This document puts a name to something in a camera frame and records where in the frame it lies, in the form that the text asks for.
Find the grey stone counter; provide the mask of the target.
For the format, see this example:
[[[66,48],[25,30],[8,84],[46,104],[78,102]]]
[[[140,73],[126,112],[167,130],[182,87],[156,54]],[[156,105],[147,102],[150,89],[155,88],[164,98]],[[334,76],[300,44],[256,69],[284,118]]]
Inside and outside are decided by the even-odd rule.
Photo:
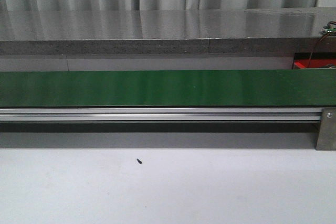
[[[1,12],[2,55],[335,52],[335,9]]]

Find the red plastic tray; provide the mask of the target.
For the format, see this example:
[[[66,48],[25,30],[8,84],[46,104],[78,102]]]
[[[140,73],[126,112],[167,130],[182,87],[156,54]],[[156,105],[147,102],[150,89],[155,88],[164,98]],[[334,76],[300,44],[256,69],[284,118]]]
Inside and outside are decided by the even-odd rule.
[[[294,56],[292,69],[335,68],[335,52],[297,53]]]

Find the green conveyor belt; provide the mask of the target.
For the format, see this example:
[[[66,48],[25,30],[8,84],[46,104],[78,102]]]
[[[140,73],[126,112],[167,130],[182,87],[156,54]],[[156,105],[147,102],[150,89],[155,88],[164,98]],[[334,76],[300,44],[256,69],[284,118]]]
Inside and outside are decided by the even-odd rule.
[[[1,107],[335,106],[335,70],[1,73]]]

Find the small green circuit board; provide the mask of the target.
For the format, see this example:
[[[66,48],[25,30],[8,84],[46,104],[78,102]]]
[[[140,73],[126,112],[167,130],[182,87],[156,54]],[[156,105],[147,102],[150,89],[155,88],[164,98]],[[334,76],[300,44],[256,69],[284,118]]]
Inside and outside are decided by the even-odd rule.
[[[328,22],[326,26],[321,29],[321,34],[335,35],[336,34],[336,22]]]

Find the aluminium conveyor frame rail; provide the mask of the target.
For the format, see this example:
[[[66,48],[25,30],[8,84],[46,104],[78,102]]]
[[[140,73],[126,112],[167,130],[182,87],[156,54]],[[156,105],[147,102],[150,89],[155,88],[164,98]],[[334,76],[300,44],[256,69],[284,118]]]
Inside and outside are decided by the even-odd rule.
[[[321,108],[19,108],[1,122],[320,121]]]

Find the steel conveyor support bracket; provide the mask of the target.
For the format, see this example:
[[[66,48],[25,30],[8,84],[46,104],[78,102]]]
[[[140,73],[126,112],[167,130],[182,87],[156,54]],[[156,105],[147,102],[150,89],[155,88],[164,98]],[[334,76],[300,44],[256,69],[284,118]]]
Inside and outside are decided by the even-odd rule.
[[[317,151],[335,151],[335,127],[335,108],[323,109],[316,144]]]

